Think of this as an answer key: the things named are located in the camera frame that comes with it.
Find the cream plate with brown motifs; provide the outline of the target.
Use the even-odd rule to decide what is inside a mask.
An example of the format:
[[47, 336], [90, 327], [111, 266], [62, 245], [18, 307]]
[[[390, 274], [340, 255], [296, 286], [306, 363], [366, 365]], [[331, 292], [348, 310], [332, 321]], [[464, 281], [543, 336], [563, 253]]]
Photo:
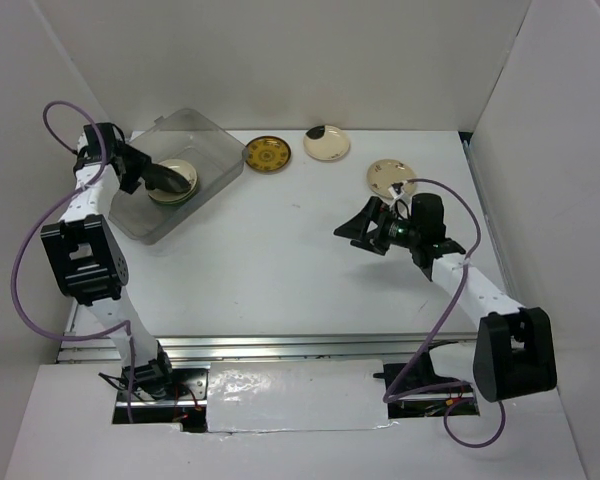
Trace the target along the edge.
[[406, 194], [412, 196], [416, 192], [417, 185], [413, 182], [416, 174], [413, 169], [404, 162], [394, 159], [381, 159], [371, 164], [367, 170], [366, 180], [370, 189], [378, 196], [392, 200], [388, 191], [391, 184], [403, 182]]

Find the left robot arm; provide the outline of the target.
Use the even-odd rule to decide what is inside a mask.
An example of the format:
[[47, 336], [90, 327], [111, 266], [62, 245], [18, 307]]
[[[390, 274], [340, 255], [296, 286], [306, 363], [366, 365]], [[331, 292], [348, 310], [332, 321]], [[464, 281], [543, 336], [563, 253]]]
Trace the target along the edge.
[[114, 196], [138, 189], [151, 158], [112, 123], [86, 125], [84, 135], [74, 167], [79, 193], [58, 222], [41, 229], [41, 240], [61, 292], [85, 307], [114, 343], [120, 385], [129, 396], [141, 390], [164, 400], [176, 390], [178, 376], [129, 298], [129, 267], [108, 224]]

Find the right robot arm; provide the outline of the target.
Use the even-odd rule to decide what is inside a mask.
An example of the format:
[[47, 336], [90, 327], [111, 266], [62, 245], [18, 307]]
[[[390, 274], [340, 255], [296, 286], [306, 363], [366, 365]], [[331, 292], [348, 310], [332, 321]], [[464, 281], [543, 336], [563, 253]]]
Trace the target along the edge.
[[440, 196], [417, 194], [403, 218], [380, 198], [372, 197], [335, 236], [378, 255], [392, 246], [407, 249], [414, 264], [451, 297], [477, 328], [472, 345], [435, 344], [426, 338], [407, 363], [418, 385], [430, 392], [449, 379], [465, 383], [480, 398], [495, 403], [554, 389], [557, 369], [551, 323], [540, 307], [512, 299], [471, 265], [468, 252], [446, 234]]

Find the black glossy plate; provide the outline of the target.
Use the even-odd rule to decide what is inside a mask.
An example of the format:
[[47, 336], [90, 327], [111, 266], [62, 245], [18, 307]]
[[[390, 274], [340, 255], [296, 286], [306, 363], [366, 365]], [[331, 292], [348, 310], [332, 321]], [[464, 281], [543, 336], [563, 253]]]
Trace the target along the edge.
[[159, 164], [150, 164], [141, 174], [148, 190], [160, 190], [171, 194], [186, 193], [190, 181], [175, 170]]

